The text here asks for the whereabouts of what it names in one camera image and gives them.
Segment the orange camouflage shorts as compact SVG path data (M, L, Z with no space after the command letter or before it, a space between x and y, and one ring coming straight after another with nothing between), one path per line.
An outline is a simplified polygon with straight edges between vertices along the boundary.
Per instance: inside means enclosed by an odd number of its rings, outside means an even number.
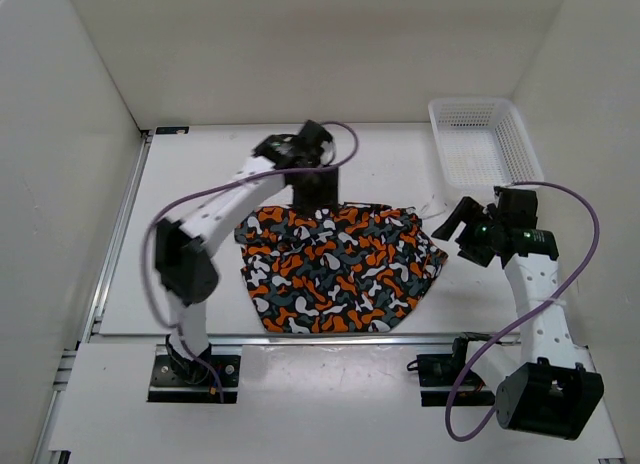
M389 332L448 260L412 208L346 203L309 215L264 206L234 232L241 275L271 333Z

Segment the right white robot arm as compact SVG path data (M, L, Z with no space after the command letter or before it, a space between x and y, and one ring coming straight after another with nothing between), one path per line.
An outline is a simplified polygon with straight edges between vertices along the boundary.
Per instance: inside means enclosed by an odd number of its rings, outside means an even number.
M494 395L486 417L503 429L568 441L578 439L604 395L600 374L586 369L574 344L561 299L593 258L600 225L586 209L593 237L578 267L559 272L555 236L538 226L537 182L494 189L493 203L463 197L433 236L453 239L459 256L482 267L498 258L510 285L517 318L492 335L456 339L449 371L455 379L445 404L445 427L457 442L474 439L483 426L457 434L450 420L459 387L479 377Z

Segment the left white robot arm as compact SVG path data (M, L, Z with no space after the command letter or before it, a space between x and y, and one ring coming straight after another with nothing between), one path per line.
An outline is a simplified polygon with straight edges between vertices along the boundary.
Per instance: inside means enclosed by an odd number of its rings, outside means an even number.
M219 283L214 257L221 244L260 204L286 187L313 208L335 201L334 153L333 136L312 120L295 134L270 135L229 183L199 192L204 201L194 211L175 221L160 214L146 230L141 252L144 290L152 292L146 261L152 257L169 305L167 318L160 312L154 317L169 331L169 367L186 385L222 389L206 332L206 301Z

